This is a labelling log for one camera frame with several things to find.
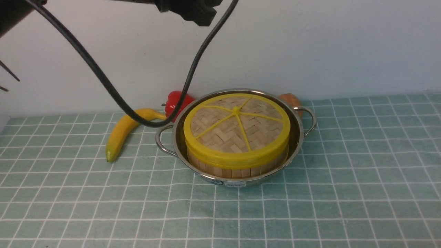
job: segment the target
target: brown potato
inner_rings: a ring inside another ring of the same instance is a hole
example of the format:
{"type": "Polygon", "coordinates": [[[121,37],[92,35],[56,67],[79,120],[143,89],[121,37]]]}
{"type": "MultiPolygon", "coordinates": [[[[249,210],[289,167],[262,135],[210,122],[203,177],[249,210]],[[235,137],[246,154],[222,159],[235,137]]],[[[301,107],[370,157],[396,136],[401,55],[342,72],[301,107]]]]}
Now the brown potato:
{"type": "MultiPolygon", "coordinates": [[[[279,98],[293,107],[302,106],[300,100],[291,93],[282,94],[279,96],[279,98]]],[[[299,114],[300,118],[303,117],[303,111],[298,111],[297,113],[299,114]]]]}

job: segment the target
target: pot handle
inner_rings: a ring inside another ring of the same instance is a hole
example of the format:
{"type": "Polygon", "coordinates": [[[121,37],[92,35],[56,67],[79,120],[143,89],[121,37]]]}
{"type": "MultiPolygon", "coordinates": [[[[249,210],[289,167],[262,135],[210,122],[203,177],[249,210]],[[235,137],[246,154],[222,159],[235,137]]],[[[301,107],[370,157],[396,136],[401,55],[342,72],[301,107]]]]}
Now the pot handle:
{"type": "Polygon", "coordinates": [[[294,110],[295,111],[305,111],[309,115],[311,115],[311,117],[312,117],[312,125],[309,128],[309,130],[306,131],[305,134],[303,135],[304,137],[306,137],[310,132],[312,132],[316,128],[316,126],[317,126],[317,117],[315,116],[314,112],[310,108],[307,108],[307,107],[303,107],[303,106],[294,107],[294,110]]]}
{"type": "Polygon", "coordinates": [[[173,128],[173,125],[164,126],[158,129],[155,136],[156,145],[161,149],[163,152],[172,155],[173,157],[178,157],[178,154],[168,148],[166,148],[162,142],[161,142],[161,133],[164,132],[167,129],[173,128]]]}

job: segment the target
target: plastic vegetable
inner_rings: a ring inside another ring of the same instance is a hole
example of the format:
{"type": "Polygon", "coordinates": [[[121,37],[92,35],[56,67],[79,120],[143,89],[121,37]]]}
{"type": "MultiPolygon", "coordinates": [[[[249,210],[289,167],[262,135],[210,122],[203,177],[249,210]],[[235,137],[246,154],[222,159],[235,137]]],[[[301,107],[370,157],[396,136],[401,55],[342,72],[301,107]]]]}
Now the plastic vegetable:
{"type": "MultiPolygon", "coordinates": [[[[178,103],[179,97],[181,96],[181,91],[172,91],[168,95],[167,102],[165,103],[165,116],[169,117],[173,110],[176,108],[176,104],[178,103]]],[[[178,115],[181,113],[181,111],[187,107],[192,101],[194,101],[194,98],[189,96],[188,94],[185,96],[184,103],[182,104],[182,107],[180,108],[178,115]]]]}
{"type": "MultiPolygon", "coordinates": [[[[135,111],[138,115],[146,120],[160,119],[165,120],[165,115],[154,111],[153,109],[138,109],[135,111]]],[[[106,159],[107,162],[113,162],[120,154],[127,136],[132,130],[139,126],[139,123],[130,118],[128,115],[123,116],[113,128],[112,133],[107,141],[106,159]]]]}
{"type": "MultiPolygon", "coordinates": [[[[300,100],[295,95],[293,95],[291,93],[286,93],[286,94],[280,95],[279,98],[284,100],[286,103],[288,103],[292,107],[302,106],[302,103],[300,102],[300,100]]],[[[298,111],[297,113],[299,114],[300,118],[303,117],[303,111],[298,111]]]]}

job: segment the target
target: black cord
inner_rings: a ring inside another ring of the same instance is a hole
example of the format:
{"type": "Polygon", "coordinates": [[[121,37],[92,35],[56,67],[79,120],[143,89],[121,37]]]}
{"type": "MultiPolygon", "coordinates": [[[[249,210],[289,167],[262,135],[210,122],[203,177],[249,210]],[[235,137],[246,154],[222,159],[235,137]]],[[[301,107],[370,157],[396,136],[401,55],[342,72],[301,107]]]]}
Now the black cord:
{"type": "Polygon", "coordinates": [[[225,14],[221,17],[219,22],[216,24],[216,26],[213,28],[213,30],[210,32],[210,34],[207,36],[207,38],[204,40],[204,42],[201,45],[201,48],[199,48],[198,53],[194,57],[193,63],[191,64],[190,71],[188,72],[187,79],[184,84],[184,88],[182,89],[182,95],[179,98],[178,103],[176,104],[176,108],[173,110],[171,115],[163,121],[160,122],[154,122],[154,121],[148,121],[139,116],[120,96],[120,94],[116,91],[116,89],[113,87],[112,83],[109,81],[109,79],[106,77],[104,72],[101,70],[101,68],[98,66],[98,64],[93,60],[92,56],[86,51],[86,49],[81,45],[81,43],[75,38],[75,36],[55,17],[53,16],[45,7],[43,7],[41,4],[37,3],[35,0],[25,0],[27,3],[29,3],[38,13],[40,13],[46,20],[48,20],[66,39],[69,41],[69,43],[75,48],[75,50],[80,54],[80,56],[84,59],[84,61],[89,65],[89,67],[92,69],[92,71],[95,73],[95,75],[98,77],[98,79],[103,84],[104,88],[106,88],[107,92],[112,96],[112,98],[115,100],[115,102],[120,106],[120,108],[133,120],[152,128],[158,128],[167,125],[170,123],[178,114],[179,109],[181,108],[185,96],[187,94],[188,88],[190,87],[191,80],[193,79],[194,72],[196,71],[196,67],[198,66],[198,63],[202,57],[202,54],[204,53],[205,49],[208,47],[210,42],[213,40],[214,36],[218,33],[218,31],[221,29],[221,27],[225,24],[227,19],[230,17],[231,13],[233,12],[234,8],[236,7],[239,0],[232,0],[230,6],[228,7],[225,14]]]}

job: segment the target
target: yellow banana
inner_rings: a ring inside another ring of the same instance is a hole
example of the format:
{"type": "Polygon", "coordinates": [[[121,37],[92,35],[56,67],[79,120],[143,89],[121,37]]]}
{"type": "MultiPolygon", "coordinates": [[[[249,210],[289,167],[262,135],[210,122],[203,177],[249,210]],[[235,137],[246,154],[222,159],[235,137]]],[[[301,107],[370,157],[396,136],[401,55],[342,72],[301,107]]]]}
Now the yellow banana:
{"type": "MultiPolygon", "coordinates": [[[[154,111],[153,109],[138,109],[135,111],[138,115],[146,120],[161,119],[165,120],[165,115],[154,111]]],[[[114,162],[120,154],[121,148],[126,141],[127,136],[132,130],[139,126],[139,123],[130,118],[128,115],[123,116],[113,128],[112,133],[107,141],[106,159],[107,162],[114,162]]]]}

